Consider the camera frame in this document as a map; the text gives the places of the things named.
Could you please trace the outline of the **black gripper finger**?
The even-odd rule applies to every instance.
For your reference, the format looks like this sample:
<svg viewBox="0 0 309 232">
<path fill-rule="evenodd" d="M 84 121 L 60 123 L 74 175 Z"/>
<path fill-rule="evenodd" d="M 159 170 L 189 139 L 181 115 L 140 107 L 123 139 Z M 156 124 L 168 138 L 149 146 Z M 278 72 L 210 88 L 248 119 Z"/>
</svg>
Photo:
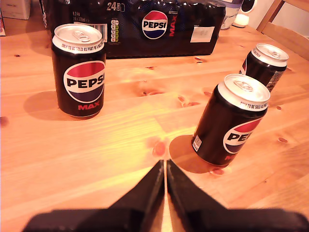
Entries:
<svg viewBox="0 0 309 232">
<path fill-rule="evenodd" d="M 177 215 L 188 232 L 200 231 L 203 211 L 227 211 L 201 190 L 171 159 L 167 160 L 167 185 Z"/>
<path fill-rule="evenodd" d="M 149 231 L 164 193 L 164 161 L 159 160 L 133 189 L 110 206 L 119 210 L 121 231 Z"/>
</svg>

